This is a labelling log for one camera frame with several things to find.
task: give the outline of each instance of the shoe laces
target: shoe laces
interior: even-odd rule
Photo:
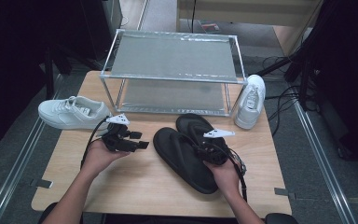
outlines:
[[[70,111],[76,106],[76,98],[75,96],[71,96],[66,100],[61,101],[57,107],[55,108],[56,111]]]

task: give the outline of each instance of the white shoe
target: white shoe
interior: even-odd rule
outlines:
[[[261,114],[265,97],[266,86],[263,78],[258,75],[249,76],[248,85],[239,101],[235,124],[243,129],[252,129]]]
[[[71,96],[66,100],[48,100],[38,108],[39,117],[57,129],[95,129],[106,116],[112,116],[104,102],[92,101],[83,96]],[[106,129],[104,122],[99,130]]]

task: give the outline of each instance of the table top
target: table top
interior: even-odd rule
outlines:
[[[91,71],[85,77],[78,95],[104,101],[110,106],[100,72]],[[110,78],[117,93],[120,79]],[[239,94],[241,85],[229,85],[230,94]],[[140,140],[150,142],[130,156],[114,161],[94,180],[84,211],[114,214],[234,217],[228,203],[218,190],[201,194],[191,188],[158,155],[153,136],[163,127],[175,128],[178,115],[127,113],[132,132],[142,132]],[[286,196],[276,195],[274,188],[285,189],[275,146],[263,109],[257,124],[246,131],[234,124],[233,118],[204,116],[215,128],[233,131],[225,137],[227,145],[245,162],[248,203],[264,217],[268,213],[291,214]],[[75,179],[80,161],[92,130],[62,131],[48,163],[44,180],[53,182],[50,189],[39,188],[32,201],[34,210],[44,210],[57,202]]]

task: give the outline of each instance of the wooden desk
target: wooden desk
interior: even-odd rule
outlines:
[[[89,72],[79,95],[93,100],[108,99],[99,72]],[[118,84],[117,79],[109,79]],[[238,94],[240,85],[232,85]],[[234,217],[218,190],[205,195],[192,189],[157,154],[153,136],[162,127],[174,127],[177,115],[127,113],[130,131],[142,132],[149,141],[145,150],[114,161],[95,180],[89,190],[85,211],[138,215],[192,217]],[[274,188],[284,189],[281,168],[269,130],[265,111],[251,131],[238,128],[232,118],[205,117],[215,128],[231,130],[227,144],[245,161],[248,202],[261,217],[268,213],[291,214],[288,198],[276,195]],[[43,179],[53,181],[50,189],[38,189],[32,201],[34,210],[44,210],[57,202],[79,171],[80,161],[91,131],[62,131]]]
[[[319,12],[322,0],[199,0],[196,20],[274,25],[283,53],[289,55]],[[194,1],[177,0],[180,19],[192,19]]]

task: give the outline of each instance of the person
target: person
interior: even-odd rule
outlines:
[[[75,180],[60,201],[52,204],[49,210],[47,209],[48,212],[42,215],[39,223],[82,223],[83,207],[92,181],[110,163],[129,154],[130,152],[109,151],[102,140],[92,142],[84,164]],[[238,188],[239,178],[233,163],[230,160],[227,160],[223,165],[214,165],[206,161],[204,163],[212,171],[217,186],[222,191],[238,222],[240,224],[264,223],[241,197]]]

